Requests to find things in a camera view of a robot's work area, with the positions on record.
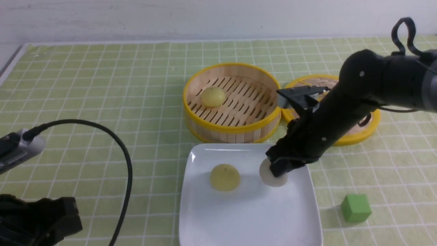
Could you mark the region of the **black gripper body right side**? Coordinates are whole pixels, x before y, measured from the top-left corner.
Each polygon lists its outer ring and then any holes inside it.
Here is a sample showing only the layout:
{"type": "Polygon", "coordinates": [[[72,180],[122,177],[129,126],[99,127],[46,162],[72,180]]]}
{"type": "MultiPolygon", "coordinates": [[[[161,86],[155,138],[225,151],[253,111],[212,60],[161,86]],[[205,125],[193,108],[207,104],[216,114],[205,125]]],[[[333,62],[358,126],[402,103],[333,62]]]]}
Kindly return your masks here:
{"type": "Polygon", "coordinates": [[[337,113],[306,113],[291,124],[287,134],[266,152],[271,163],[282,158],[313,163],[338,140],[337,113]]]}

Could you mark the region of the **black right gripper finger bun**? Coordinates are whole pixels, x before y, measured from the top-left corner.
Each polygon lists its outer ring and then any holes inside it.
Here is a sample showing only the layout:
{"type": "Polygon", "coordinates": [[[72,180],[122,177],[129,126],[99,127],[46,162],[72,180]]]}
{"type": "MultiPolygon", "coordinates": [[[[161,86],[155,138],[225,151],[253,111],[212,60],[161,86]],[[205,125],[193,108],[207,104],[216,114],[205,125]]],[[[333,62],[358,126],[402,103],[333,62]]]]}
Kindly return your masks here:
{"type": "Polygon", "coordinates": [[[305,161],[297,158],[282,158],[270,164],[270,171],[274,177],[281,177],[282,175],[305,166],[305,161]]]}

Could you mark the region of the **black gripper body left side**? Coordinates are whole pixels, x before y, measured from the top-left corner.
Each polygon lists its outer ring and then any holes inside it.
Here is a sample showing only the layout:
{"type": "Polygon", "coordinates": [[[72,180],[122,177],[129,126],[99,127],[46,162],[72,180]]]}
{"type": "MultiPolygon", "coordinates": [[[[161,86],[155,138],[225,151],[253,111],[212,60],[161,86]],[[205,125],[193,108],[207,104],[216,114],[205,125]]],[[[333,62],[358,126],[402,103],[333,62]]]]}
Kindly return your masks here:
{"type": "Polygon", "coordinates": [[[27,246],[54,246],[83,230],[73,197],[40,199],[27,204],[23,212],[27,246]]]}

